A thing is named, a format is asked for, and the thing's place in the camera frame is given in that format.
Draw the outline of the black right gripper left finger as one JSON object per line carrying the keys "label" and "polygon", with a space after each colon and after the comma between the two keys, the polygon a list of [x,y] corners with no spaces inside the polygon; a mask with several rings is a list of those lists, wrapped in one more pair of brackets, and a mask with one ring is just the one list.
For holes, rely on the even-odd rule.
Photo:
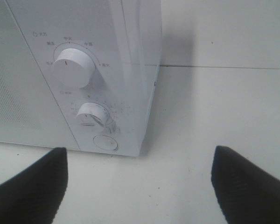
{"label": "black right gripper left finger", "polygon": [[67,150],[57,147],[0,184],[0,224],[53,223],[67,185]]}

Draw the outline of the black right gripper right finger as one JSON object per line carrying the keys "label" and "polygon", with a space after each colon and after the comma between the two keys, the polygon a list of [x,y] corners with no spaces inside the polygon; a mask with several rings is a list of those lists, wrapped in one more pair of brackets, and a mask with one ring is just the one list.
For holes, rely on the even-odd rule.
{"label": "black right gripper right finger", "polygon": [[280,224],[280,180],[233,149],[217,146],[211,183],[229,224]]}

